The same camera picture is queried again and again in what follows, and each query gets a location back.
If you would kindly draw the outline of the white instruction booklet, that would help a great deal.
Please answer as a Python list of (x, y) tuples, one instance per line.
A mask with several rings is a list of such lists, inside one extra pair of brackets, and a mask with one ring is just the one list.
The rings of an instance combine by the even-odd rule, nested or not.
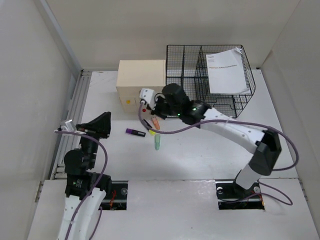
[(243, 50), (238, 47), (206, 55), (211, 94), (238, 95), (250, 92), (245, 78), (243, 56)]

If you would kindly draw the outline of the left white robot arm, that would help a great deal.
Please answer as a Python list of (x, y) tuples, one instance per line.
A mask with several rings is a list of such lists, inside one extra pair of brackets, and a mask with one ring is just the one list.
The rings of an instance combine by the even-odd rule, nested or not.
[(98, 149), (107, 151), (100, 139), (111, 133), (111, 112), (104, 112), (88, 123), (74, 125), (72, 120), (61, 123), (56, 134), (79, 136), (79, 146), (63, 158), (66, 173), (64, 211), (57, 239), (90, 240), (102, 215), (101, 203), (111, 195), (112, 180), (104, 172), (91, 172)]

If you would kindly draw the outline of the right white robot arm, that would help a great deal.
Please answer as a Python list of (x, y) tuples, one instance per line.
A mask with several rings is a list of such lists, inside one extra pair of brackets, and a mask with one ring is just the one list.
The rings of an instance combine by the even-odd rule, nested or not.
[(232, 183), (232, 193), (237, 197), (247, 194), (262, 176), (269, 176), (282, 151), (279, 135), (275, 130), (260, 130), (245, 126), (224, 115), (200, 100), (190, 100), (181, 86), (171, 83), (157, 93), (144, 89), (142, 100), (153, 115), (162, 119), (178, 117), (183, 123), (196, 125), (201, 130), (216, 133), (242, 146), (252, 158), (239, 171)]

